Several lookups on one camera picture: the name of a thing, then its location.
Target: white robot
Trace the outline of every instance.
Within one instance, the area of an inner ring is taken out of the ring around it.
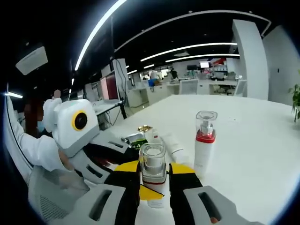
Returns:
[[[138,159],[138,152],[107,131],[100,131],[91,102],[86,99],[48,102],[43,123],[89,187],[104,183],[112,169],[103,160],[122,164]]]

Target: camera lens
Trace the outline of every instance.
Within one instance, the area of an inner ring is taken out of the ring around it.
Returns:
[[[88,122],[88,118],[85,113],[79,113],[75,118],[75,127],[78,130],[82,130]]]

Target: sleeve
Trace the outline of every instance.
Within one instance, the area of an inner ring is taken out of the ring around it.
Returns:
[[[48,171],[54,169],[68,171],[60,160],[55,140],[45,135],[37,139],[24,133],[23,127],[15,117],[11,99],[8,97],[7,100],[12,130],[27,160],[33,165],[44,167]]]

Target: potted plant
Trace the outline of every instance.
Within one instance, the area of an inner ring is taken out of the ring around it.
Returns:
[[[289,89],[289,93],[292,93],[292,111],[295,113],[294,122],[300,119],[300,85],[296,84],[293,88]]]

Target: ceiling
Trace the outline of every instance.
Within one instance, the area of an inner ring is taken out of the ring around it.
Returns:
[[[9,89],[26,97],[38,95],[49,98],[56,89],[68,93],[71,79],[72,90],[99,80],[101,68],[112,58],[125,58],[128,71],[142,71],[149,64],[165,65],[174,59],[169,53],[140,62],[140,59],[166,50],[203,43],[231,42],[232,20],[243,19],[256,23],[262,32],[267,22],[248,15],[213,13],[194,15],[154,28],[115,52],[133,36],[165,20],[188,14],[189,11],[237,10],[262,16],[272,21],[271,31],[282,22],[283,10],[270,7],[267,1],[251,4],[228,4],[215,0],[127,0],[115,11],[92,40],[78,71],[74,71],[80,51],[99,19],[116,0],[23,2],[13,8],[9,32],[12,38],[9,62]],[[15,64],[34,50],[37,44],[45,47],[48,63],[23,76]],[[199,47],[187,50],[190,55],[228,53],[229,46]],[[18,110],[26,101],[19,100]]]

